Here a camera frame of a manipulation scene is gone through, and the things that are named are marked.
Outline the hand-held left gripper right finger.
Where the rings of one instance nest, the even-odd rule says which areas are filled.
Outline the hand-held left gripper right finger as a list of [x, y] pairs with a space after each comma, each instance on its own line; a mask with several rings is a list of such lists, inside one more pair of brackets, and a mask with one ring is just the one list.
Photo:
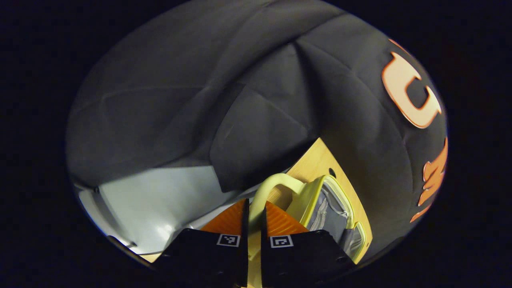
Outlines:
[[325, 230], [271, 236], [268, 209], [261, 225], [261, 282], [264, 288], [318, 288], [356, 268]]

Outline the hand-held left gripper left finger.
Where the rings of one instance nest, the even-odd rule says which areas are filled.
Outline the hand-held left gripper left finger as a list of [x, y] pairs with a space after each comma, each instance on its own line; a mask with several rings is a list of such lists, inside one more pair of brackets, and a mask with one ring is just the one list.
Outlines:
[[203, 228], [185, 228], [154, 262], [174, 288], [243, 288], [248, 284], [249, 200]]

